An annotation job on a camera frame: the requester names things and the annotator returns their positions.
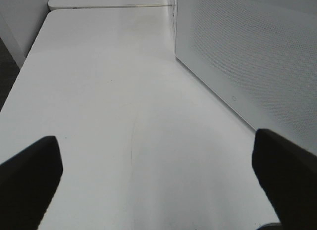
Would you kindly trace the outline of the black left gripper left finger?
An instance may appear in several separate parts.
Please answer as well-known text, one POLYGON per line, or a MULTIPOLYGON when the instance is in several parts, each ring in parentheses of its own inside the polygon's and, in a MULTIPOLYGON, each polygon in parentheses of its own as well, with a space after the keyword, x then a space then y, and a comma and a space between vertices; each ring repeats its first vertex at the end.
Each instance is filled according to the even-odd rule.
POLYGON ((55 136, 46 136, 0 166, 0 228, 36 230, 59 185, 63 165, 55 136))

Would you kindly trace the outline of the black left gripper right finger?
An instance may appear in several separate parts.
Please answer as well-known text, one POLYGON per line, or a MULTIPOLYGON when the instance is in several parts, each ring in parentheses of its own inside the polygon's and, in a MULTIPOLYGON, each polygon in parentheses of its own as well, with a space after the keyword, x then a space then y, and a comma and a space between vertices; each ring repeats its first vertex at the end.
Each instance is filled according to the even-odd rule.
POLYGON ((283 229, 317 228, 315 155, 269 129, 258 129, 252 167, 283 229))

